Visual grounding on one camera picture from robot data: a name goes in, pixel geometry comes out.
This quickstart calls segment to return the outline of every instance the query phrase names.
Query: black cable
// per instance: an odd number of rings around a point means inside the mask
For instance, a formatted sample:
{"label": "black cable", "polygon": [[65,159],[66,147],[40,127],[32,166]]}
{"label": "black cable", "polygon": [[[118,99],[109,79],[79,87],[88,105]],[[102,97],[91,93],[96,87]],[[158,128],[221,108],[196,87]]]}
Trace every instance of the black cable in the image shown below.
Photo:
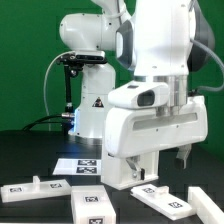
{"label": "black cable", "polygon": [[32,123],[32,128],[37,124],[61,124],[61,125],[63,125],[63,124],[70,124],[70,122],[60,122],[60,121],[34,122],[34,123]]}
{"label": "black cable", "polygon": [[55,115],[50,115],[50,116],[46,116],[46,117],[43,117],[43,118],[40,118],[36,121],[34,121],[33,123],[31,124],[28,124],[26,125],[25,127],[22,128],[23,131],[28,131],[30,130],[33,126],[35,126],[36,124],[41,124],[41,123],[54,123],[54,122],[43,122],[43,121],[46,121],[46,120],[50,120],[51,118],[61,118],[61,114],[55,114]]}

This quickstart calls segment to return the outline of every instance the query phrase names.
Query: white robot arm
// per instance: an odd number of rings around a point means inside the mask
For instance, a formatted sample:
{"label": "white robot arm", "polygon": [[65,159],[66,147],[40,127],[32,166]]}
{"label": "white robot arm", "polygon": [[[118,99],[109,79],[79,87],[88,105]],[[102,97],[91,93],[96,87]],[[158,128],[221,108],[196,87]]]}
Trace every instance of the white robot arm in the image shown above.
{"label": "white robot arm", "polygon": [[[93,0],[103,9],[102,15],[71,14],[60,24],[63,42],[74,51],[115,50],[116,30],[130,19],[123,0]],[[107,64],[83,67],[81,104],[75,110],[71,140],[84,144],[101,145],[104,121],[112,107],[108,93],[115,88],[115,70]]]}
{"label": "white robot arm", "polygon": [[[134,16],[117,31],[117,58],[134,71],[134,80],[108,97],[114,108],[105,122],[102,182],[117,189],[158,178],[160,150],[178,147],[177,159],[185,167],[191,144],[207,136],[204,97],[187,91],[190,39],[202,31],[200,8],[196,2],[198,13],[189,10],[191,3],[137,0]],[[212,45],[213,35],[204,26]],[[206,57],[196,60],[197,67]]]}

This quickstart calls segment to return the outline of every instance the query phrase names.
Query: robot end effector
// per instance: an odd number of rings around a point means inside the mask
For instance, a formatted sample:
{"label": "robot end effector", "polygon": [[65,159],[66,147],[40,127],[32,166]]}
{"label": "robot end effector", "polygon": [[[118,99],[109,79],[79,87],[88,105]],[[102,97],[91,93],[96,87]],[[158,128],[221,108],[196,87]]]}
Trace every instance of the robot end effector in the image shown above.
{"label": "robot end effector", "polygon": [[[204,98],[188,97],[187,76],[208,55],[190,39],[209,48],[215,41],[197,1],[194,10],[189,5],[189,0],[137,1],[134,16],[118,29],[117,58],[134,71],[134,80],[109,94],[115,108],[107,116],[105,147],[111,155],[179,147],[178,159],[185,159],[190,144],[206,138]],[[116,116],[123,116],[118,125],[111,122]]]}

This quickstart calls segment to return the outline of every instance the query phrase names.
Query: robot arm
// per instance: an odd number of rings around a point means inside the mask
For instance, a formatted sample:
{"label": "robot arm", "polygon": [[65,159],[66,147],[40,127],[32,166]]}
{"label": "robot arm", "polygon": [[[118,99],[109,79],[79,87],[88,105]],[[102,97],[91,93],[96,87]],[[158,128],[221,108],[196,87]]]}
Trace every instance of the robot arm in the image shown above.
{"label": "robot arm", "polygon": [[71,14],[60,24],[62,41],[72,50],[115,50],[115,34],[130,19],[124,0],[92,0],[102,15]]}
{"label": "robot arm", "polygon": [[[204,99],[187,93],[190,38],[198,29],[189,5],[138,0],[134,18],[118,29],[117,57],[134,70],[134,80],[109,94],[115,108],[107,116],[105,147],[111,155],[127,158],[206,138]],[[122,118],[114,125],[118,114]]]}
{"label": "robot arm", "polygon": [[[94,56],[99,50],[115,50],[117,28],[130,15],[124,0],[93,0],[103,9],[101,15],[71,14],[60,24],[62,41],[75,52]],[[107,64],[85,63],[82,70],[81,104],[75,110],[74,128],[69,137],[90,145],[102,144],[104,120],[111,109],[108,93],[115,88],[115,70]]]}

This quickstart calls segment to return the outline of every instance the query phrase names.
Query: warning label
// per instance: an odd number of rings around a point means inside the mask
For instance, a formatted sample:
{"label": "warning label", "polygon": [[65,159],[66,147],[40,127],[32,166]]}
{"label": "warning label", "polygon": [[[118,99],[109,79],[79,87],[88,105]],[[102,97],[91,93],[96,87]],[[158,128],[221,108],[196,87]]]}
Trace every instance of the warning label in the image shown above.
{"label": "warning label", "polygon": [[102,100],[100,99],[100,97],[98,97],[97,99],[96,99],[96,101],[94,102],[94,104],[93,104],[93,107],[104,107],[103,106],[103,103],[102,103]]}

